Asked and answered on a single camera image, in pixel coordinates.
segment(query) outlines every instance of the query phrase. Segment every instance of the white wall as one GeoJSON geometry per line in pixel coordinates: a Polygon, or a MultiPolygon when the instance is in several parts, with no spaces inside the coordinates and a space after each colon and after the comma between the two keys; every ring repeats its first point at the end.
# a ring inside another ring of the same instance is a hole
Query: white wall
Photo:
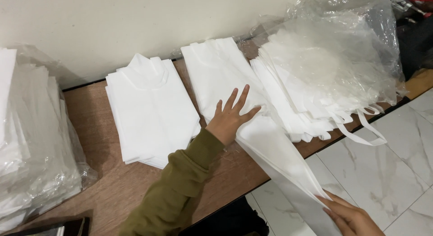
{"type": "Polygon", "coordinates": [[[35,45],[69,71],[62,88],[104,78],[135,53],[246,33],[294,0],[0,0],[0,46],[35,45]]]}

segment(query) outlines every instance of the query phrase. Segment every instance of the hand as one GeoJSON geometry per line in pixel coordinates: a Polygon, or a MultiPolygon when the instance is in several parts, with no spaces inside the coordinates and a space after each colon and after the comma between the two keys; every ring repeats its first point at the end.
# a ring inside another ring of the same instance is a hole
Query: hand
{"type": "Polygon", "coordinates": [[[317,198],[331,209],[323,210],[335,222],[343,236],[385,236],[366,211],[351,205],[337,195],[324,191],[334,201],[319,196],[317,198]]]}
{"type": "Polygon", "coordinates": [[[206,129],[213,134],[221,143],[229,145],[236,138],[236,131],[238,128],[250,121],[252,117],[262,108],[261,106],[255,107],[244,115],[239,115],[242,107],[245,105],[246,96],[248,95],[249,85],[246,85],[242,94],[236,103],[235,99],[238,95],[238,89],[235,88],[232,95],[227,100],[224,110],[222,110],[223,101],[219,100],[216,104],[214,118],[209,122],[206,129]]]}

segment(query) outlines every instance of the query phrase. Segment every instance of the olive green sleeve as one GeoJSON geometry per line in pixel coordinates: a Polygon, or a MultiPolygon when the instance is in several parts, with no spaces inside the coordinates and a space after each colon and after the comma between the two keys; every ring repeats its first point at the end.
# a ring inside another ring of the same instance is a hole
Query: olive green sleeve
{"type": "Polygon", "coordinates": [[[168,156],[161,178],[147,190],[141,204],[122,223],[120,236],[159,236],[182,227],[180,215],[209,175],[209,165],[224,145],[202,128],[186,150],[168,156]]]}

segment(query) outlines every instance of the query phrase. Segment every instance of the wooden table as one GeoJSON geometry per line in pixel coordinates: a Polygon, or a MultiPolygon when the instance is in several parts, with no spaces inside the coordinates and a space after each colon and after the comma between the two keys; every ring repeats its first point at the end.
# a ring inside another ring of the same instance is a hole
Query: wooden table
{"type": "MultiPolygon", "coordinates": [[[[181,79],[197,108],[191,84],[183,60],[174,62],[181,79]]],[[[433,80],[433,73],[426,75],[433,80]]],[[[79,216],[91,217],[90,234],[92,236],[116,235],[119,224],[136,207],[147,188],[160,174],[160,170],[135,162],[125,165],[120,153],[119,136],[105,92],[106,81],[101,81],[64,93],[69,117],[73,123],[89,165],[99,173],[99,181],[70,200],[37,217],[31,222],[13,230],[37,227],[79,216]]],[[[418,85],[411,88],[420,94],[418,85]]],[[[408,98],[399,99],[404,104],[408,98]]],[[[360,125],[357,116],[354,122],[347,124],[349,131],[360,125]]],[[[306,158],[324,146],[342,138],[339,130],[331,132],[330,140],[317,138],[310,143],[295,143],[301,155],[306,158]]],[[[202,195],[196,199],[197,209],[192,223],[210,215],[214,211],[249,193],[269,180],[263,170],[236,143],[231,144],[226,152],[219,154],[213,165],[211,177],[206,182],[202,195]]]]}

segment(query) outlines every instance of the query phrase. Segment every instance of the marble floor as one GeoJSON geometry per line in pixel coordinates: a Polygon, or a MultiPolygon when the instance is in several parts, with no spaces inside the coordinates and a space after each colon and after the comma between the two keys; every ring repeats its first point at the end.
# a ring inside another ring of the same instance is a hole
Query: marble floor
{"type": "MultiPolygon", "coordinates": [[[[433,89],[372,125],[388,143],[343,140],[306,159],[322,187],[366,210],[387,236],[433,235],[433,89]]],[[[362,128],[355,134],[376,137],[362,128]]],[[[246,195],[270,236],[315,236],[272,181],[246,195]]]]}

